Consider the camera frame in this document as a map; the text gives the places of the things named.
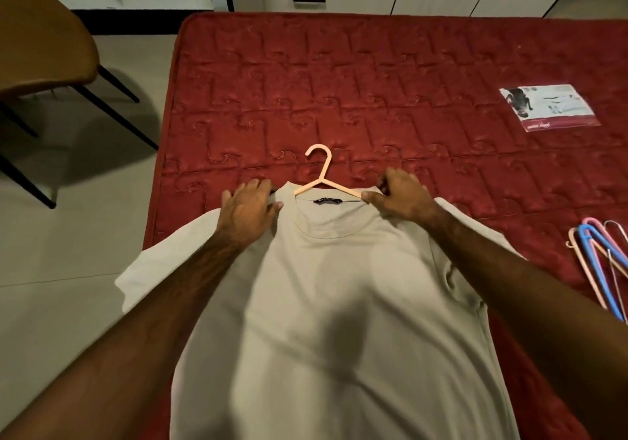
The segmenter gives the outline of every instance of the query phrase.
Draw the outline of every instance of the forearm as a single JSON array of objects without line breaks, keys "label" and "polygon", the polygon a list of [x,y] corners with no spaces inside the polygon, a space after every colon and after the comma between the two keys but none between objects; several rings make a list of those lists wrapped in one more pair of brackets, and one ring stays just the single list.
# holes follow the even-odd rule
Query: forearm
[{"label": "forearm", "polygon": [[212,237],[83,352],[0,439],[132,436],[238,254]]},{"label": "forearm", "polygon": [[628,428],[628,328],[445,210],[423,224],[593,434]]}]

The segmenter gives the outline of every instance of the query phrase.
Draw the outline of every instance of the chair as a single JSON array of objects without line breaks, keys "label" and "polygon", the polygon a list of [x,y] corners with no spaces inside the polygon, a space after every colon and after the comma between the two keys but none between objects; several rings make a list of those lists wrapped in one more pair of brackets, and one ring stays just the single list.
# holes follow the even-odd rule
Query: chair
[{"label": "chair", "polygon": [[[97,75],[139,103],[137,96],[100,65],[94,39],[79,18],[59,0],[0,0],[0,114],[37,137],[5,102],[12,97],[71,86],[157,149],[156,143],[85,87]],[[57,205],[2,155],[0,170],[49,208]]]}]

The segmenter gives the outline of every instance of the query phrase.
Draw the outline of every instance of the tile grout line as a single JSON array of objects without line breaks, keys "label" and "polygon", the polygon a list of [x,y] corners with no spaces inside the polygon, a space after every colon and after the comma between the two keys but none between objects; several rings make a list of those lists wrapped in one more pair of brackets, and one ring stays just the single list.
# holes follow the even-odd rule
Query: tile grout line
[{"label": "tile grout line", "polygon": [[9,287],[13,287],[13,286],[25,286],[25,285],[36,285],[36,284],[42,284],[42,283],[52,283],[55,281],[69,281],[69,280],[80,280],[81,278],[95,278],[97,276],[110,276],[110,275],[120,275],[121,272],[115,272],[115,273],[103,273],[100,275],[88,275],[88,276],[74,276],[71,278],[57,278],[54,280],[42,280],[42,281],[29,281],[26,283],[15,283],[13,285],[0,285],[0,289],[2,288],[9,288]]}]

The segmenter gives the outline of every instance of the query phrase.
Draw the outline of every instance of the mattress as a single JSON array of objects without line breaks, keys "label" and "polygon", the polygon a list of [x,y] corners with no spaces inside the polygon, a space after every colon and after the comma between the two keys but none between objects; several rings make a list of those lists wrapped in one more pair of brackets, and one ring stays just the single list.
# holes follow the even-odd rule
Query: mattress
[{"label": "mattress", "polygon": [[[202,13],[171,66],[145,248],[268,177],[369,187],[387,166],[504,233],[593,299],[567,231],[628,226],[628,22]],[[499,89],[572,84],[599,127],[526,133]],[[492,336],[523,439],[588,435],[500,321]],[[167,439],[169,395],[145,438]]]}]

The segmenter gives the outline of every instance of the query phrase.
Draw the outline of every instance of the pile of hangers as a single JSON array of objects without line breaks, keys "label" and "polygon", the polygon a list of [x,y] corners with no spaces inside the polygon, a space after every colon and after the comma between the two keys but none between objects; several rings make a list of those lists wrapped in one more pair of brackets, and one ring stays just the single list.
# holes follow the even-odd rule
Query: pile of hangers
[{"label": "pile of hangers", "polygon": [[[595,292],[597,301],[600,302],[604,309],[610,308],[610,311],[617,319],[628,324],[616,273],[616,270],[619,271],[628,280],[628,258],[622,248],[608,233],[608,230],[606,230],[608,225],[611,224],[617,227],[617,230],[624,238],[624,246],[628,249],[628,237],[624,227],[614,220],[607,220],[601,223],[598,219],[591,217],[583,219],[579,227],[569,230],[567,246],[575,250],[582,269],[585,271],[586,277]],[[577,243],[576,233],[578,234],[580,244]],[[606,275],[596,250],[609,261],[608,267],[613,277],[615,294],[608,286]]]}]

